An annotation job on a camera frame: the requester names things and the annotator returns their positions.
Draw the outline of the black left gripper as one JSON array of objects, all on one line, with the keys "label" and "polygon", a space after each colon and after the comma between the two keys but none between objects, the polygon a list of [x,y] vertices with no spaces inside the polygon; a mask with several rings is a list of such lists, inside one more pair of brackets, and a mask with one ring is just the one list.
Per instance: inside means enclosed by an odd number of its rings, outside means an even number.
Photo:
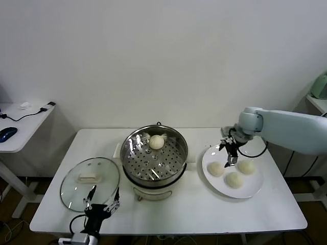
[{"label": "black left gripper", "polygon": [[111,213],[115,213],[120,207],[120,194],[118,187],[110,205],[91,204],[97,185],[94,185],[87,197],[83,199],[84,213],[87,217],[87,222],[82,233],[99,234],[102,222],[111,217]]}]

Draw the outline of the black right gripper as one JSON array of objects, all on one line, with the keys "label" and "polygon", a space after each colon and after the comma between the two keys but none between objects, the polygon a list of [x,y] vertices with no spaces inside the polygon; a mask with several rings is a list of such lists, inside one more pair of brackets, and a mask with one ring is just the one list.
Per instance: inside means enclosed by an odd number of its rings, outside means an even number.
[{"label": "black right gripper", "polygon": [[219,145],[219,151],[226,148],[228,157],[227,162],[224,165],[224,168],[235,166],[238,161],[238,145],[233,139],[226,139],[225,144],[221,143]]}]

